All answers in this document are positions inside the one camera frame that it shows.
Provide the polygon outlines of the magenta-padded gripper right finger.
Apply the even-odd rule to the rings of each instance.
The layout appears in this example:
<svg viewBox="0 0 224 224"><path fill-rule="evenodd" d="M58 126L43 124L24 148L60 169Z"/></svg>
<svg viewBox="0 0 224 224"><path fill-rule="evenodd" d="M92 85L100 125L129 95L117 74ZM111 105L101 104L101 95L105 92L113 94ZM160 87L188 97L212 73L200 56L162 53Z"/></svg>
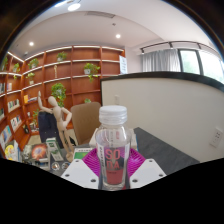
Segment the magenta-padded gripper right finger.
<svg viewBox="0 0 224 224"><path fill-rule="evenodd" d="M127 163L129 188L141 188L166 176L154 159L145 159L135 149L130 150Z"/></svg>

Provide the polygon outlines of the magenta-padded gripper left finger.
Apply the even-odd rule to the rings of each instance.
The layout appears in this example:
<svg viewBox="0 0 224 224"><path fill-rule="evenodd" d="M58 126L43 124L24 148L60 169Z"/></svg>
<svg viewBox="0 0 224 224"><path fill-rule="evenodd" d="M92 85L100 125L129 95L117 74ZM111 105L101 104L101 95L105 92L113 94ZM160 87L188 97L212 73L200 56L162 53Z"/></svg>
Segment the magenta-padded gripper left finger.
<svg viewBox="0 0 224 224"><path fill-rule="evenodd" d="M99 187L100 163L96 149L77 148L73 161L61 177L83 188L97 189Z"/></svg>

